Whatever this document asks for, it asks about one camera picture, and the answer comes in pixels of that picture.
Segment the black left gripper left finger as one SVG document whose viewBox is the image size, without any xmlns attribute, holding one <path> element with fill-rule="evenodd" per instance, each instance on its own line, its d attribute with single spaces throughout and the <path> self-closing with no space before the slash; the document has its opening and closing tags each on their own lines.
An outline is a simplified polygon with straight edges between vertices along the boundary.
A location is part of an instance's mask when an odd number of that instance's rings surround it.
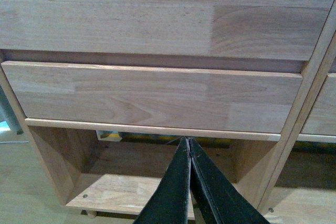
<svg viewBox="0 0 336 224">
<path fill-rule="evenodd" d="M 187 223 L 190 177 L 190 145 L 182 137 L 157 189 L 134 223 Z"/>
</svg>

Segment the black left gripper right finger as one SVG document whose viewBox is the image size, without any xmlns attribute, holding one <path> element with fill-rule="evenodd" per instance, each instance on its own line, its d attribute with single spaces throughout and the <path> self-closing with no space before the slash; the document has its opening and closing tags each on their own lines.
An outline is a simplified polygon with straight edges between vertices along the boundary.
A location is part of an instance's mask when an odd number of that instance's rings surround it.
<svg viewBox="0 0 336 224">
<path fill-rule="evenodd" d="M 268 223 L 232 185 L 194 138 L 189 139 L 191 191 L 205 223 Z"/>
</svg>

